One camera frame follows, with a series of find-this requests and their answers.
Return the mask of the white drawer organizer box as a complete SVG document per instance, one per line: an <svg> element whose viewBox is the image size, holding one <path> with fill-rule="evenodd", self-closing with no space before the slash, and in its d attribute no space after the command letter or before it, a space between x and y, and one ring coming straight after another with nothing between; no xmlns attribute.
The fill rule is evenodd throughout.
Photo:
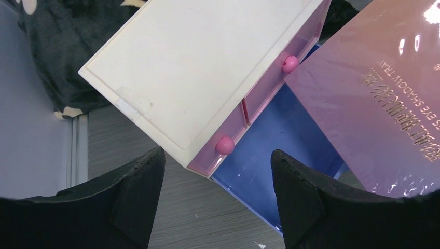
<svg viewBox="0 0 440 249"><path fill-rule="evenodd" d="M78 73L187 169L321 2L147 1Z"/></svg>

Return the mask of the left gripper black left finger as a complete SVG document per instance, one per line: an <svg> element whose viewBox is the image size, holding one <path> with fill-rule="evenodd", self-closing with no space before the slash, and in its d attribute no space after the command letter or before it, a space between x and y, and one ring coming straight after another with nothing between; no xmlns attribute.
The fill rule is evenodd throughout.
<svg viewBox="0 0 440 249"><path fill-rule="evenodd" d="M165 164L157 146L54 196L1 198L1 248L148 248Z"/></svg>

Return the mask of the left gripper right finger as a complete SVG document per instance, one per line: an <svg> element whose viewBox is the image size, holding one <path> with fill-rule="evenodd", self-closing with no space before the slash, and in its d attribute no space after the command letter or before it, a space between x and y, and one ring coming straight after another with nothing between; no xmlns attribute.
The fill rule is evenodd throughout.
<svg viewBox="0 0 440 249"><path fill-rule="evenodd" d="M439 248L439 191L390 198L271 154L286 248Z"/></svg>

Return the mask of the holographic pink palette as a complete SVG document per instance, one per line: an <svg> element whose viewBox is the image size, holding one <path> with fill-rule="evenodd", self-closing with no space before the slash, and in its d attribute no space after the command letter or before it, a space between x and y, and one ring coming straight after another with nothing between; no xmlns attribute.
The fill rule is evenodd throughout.
<svg viewBox="0 0 440 249"><path fill-rule="evenodd" d="M372 1L285 82L366 190L439 189L439 1Z"/></svg>

